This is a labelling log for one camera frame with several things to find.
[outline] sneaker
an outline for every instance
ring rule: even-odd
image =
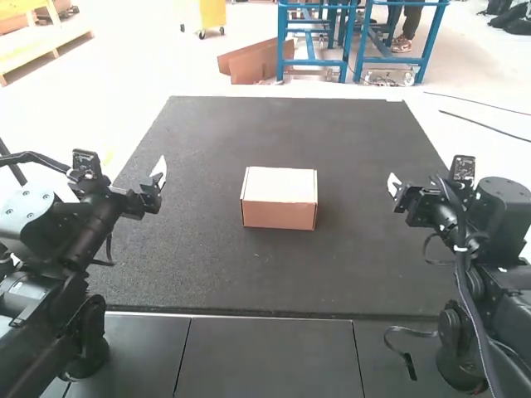
[[[403,54],[404,52],[409,52],[412,50],[412,41],[406,39],[405,37],[400,40],[396,41],[395,43],[391,44],[391,52],[397,53],[397,54]]]
[[[397,44],[399,41],[404,41],[404,39],[406,39],[406,37],[402,33],[399,37],[393,37],[391,44]]]

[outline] black rubber mat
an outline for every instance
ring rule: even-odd
[[[176,398],[363,398],[349,321],[195,318]]]
[[[119,264],[90,269],[111,304],[424,316],[454,294],[452,270],[422,259],[431,231],[408,228],[387,194],[390,172],[426,183],[445,170],[404,103],[173,97],[115,185],[138,189],[162,154],[160,214],[119,222]],[[315,168],[316,230],[242,227],[247,166]]]

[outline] cardboard box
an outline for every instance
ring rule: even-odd
[[[295,41],[284,42],[284,58],[295,56]],[[219,71],[231,77],[234,85],[253,85],[276,76],[277,39],[261,41],[251,46],[227,52],[217,58]]]
[[[72,8],[72,1],[71,0],[53,0],[53,5],[56,8],[56,11],[58,14],[61,14],[62,12],[66,12]],[[35,13],[39,17],[50,17],[50,14],[48,13],[48,9],[46,7],[39,7],[35,10]]]
[[[243,226],[312,231],[317,216],[317,172],[248,167],[240,203]]]
[[[33,20],[35,21],[37,17],[35,16],[35,13],[32,13]],[[15,17],[9,17],[6,19],[2,19],[0,21],[0,35],[5,35],[9,32],[17,31],[18,29],[22,29],[23,27],[27,27],[27,17],[26,14],[20,14],[16,15]]]

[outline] person's leg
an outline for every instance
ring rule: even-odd
[[[397,24],[398,20],[400,19],[400,14],[402,14],[402,6],[387,6],[387,24],[391,26],[392,24]],[[395,43],[395,41],[400,40],[404,36],[401,34],[399,37],[395,37],[392,39],[392,44]]]
[[[406,21],[404,22],[404,37],[408,40],[413,40],[415,33],[417,33],[417,28],[421,23],[422,7],[408,7],[404,9],[404,15],[406,16]]]
[[[393,40],[391,44],[392,52],[403,53],[412,50],[412,40],[421,22],[421,14],[422,7],[404,7],[406,21],[404,22],[403,33]]]

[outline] white floor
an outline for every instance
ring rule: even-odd
[[[351,74],[347,85],[298,79],[282,86],[231,86],[217,71],[217,56],[276,36],[272,3],[228,3],[227,34],[212,31],[199,41],[178,31],[185,18],[170,0],[158,0],[150,8],[139,0],[80,2],[80,17],[92,20],[96,38],[57,60],[9,75],[14,81],[0,89],[0,134],[12,151],[36,150],[64,162],[70,161],[74,147],[94,149],[114,177],[170,95],[405,100],[447,164],[456,153],[472,154],[478,158],[479,177],[500,175],[531,187],[531,144],[439,114],[438,109],[531,139],[529,116],[423,93],[458,95],[531,113],[531,37],[488,27],[488,17],[475,15],[485,7],[485,0],[453,2],[443,18],[425,84],[390,89],[354,85]],[[422,48],[432,12],[429,7],[423,12],[415,51]],[[385,7],[374,15],[385,19]],[[297,53],[303,55],[302,46]],[[42,167],[24,170],[40,182],[51,178],[56,189],[65,191],[60,176]],[[7,170],[0,179],[0,197],[5,197],[15,184]]]

